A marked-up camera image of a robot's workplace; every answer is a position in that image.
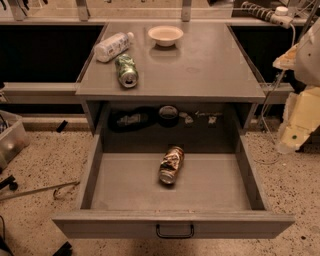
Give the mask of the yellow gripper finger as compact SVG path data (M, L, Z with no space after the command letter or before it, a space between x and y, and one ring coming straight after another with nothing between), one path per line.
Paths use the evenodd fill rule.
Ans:
M290 93L278 130L276 148L287 154L298 150L320 126L320 88L306 87L301 93Z
M293 70L296 63L297 48L297 44L293 45L284 54L275 59L273 66L281 70Z

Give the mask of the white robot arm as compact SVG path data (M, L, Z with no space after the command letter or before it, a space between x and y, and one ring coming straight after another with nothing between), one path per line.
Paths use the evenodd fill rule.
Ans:
M299 94L290 93L285 103L276 148L287 154L298 150L320 126L320 19L273 66L293 70L295 79L306 85Z

